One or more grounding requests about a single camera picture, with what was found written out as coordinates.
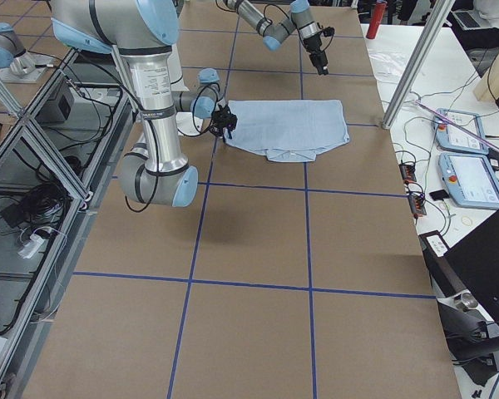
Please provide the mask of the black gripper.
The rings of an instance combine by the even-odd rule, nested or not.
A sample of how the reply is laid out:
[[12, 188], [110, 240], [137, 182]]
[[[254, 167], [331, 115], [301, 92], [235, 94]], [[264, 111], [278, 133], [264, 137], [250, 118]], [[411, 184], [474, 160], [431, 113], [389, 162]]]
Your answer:
[[212, 112], [210, 120], [210, 133], [222, 140], [232, 138], [232, 132], [237, 125], [237, 116], [228, 106], [221, 106]]
[[321, 34], [316, 33], [311, 37], [302, 39], [305, 51], [309, 54], [309, 60], [316, 68], [320, 76], [328, 75], [328, 58], [322, 48]]

